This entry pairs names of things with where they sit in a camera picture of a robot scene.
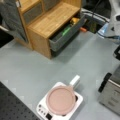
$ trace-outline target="black object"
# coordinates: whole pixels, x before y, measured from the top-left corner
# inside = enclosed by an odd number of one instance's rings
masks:
[[[104,88],[105,88],[105,86],[106,86],[106,84],[107,84],[107,82],[108,82],[108,80],[110,79],[111,76],[112,76],[111,73],[107,73],[106,76],[104,77],[104,80],[103,80],[103,82],[102,82],[102,84],[101,84],[101,86],[98,90],[100,93],[104,90]]]
[[[120,60],[120,46],[115,50],[114,57]]]
[[[95,5],[97,4],[98,0],[86,0],[86,4],[83,6],[83,8],[94,11]],[[110,18],[111,14],[111,5],[109,0],[101,0],[101,3],[96,9],[96,13],[102,16],[105,16],[107,18]]]
[[[52,116],[48,113],[48,114],[46,115],[46,118],[48,118],[48,120],[51,120],[51,119],[52,119]]]
[[[2,24],[2,17],[0,15],[0,25]],[[0,30],[0,47],[4,46],[6,43],[13,39],[11,35],[8,35],[4,31]]]
[[[41,120],[0,82],[0,120]]]

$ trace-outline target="white table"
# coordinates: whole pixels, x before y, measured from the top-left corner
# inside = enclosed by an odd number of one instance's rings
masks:
[[[113,57],[117,45],[90,32],[80,33],[61,54],[49,60],[15,41],[0,49],[0,80],[36,115],[36,106],[58,81],[69,84],[78,74],[81,85],[76,90],[84,97],[71,120],[120,120],[102,106],[98,88],[119,61]]]

